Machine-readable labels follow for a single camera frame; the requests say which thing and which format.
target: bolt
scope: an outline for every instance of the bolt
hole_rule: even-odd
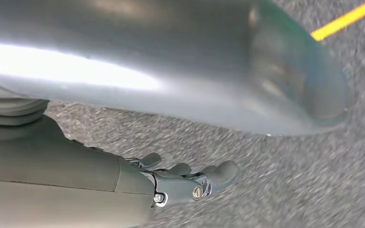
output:
[[[196,186],[194,188],[194,191],[192,192],[192,196],[194,199],[199,199],[201,197],[201,188],[199,186]]]
[[[162,195],[162,194],[155,194],[154,197],[153,197],[153,200],[156,203],[161,203],[164,200],[164,195]]]

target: yellow tape line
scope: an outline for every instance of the yellow tape line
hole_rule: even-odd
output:
[[[311,36],[317,40],[321,41],[324,38],[331,36],[332,34],[338,32],[339,30],[345,28],[346,26],[354,23],[355,21],[361,19],[365,16],[365,3],[349,13],[331,21],[327,25],[315,30],[311,33]]]

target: reflective metal surface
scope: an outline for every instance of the reflective metal surface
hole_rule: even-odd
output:
[[[267,0],[0,0],[0,88],[273,135],[331,130],[351,93]]]

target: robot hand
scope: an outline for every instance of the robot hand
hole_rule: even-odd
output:
[[[161,162],[157,153],[126,160],[154,184],[154,202],[158,207],[196,202],[224,190],[241,175],[240,168],[233,161],[191,173],[191,167],[186,163],[179,163],[171,169],[148,170]]]

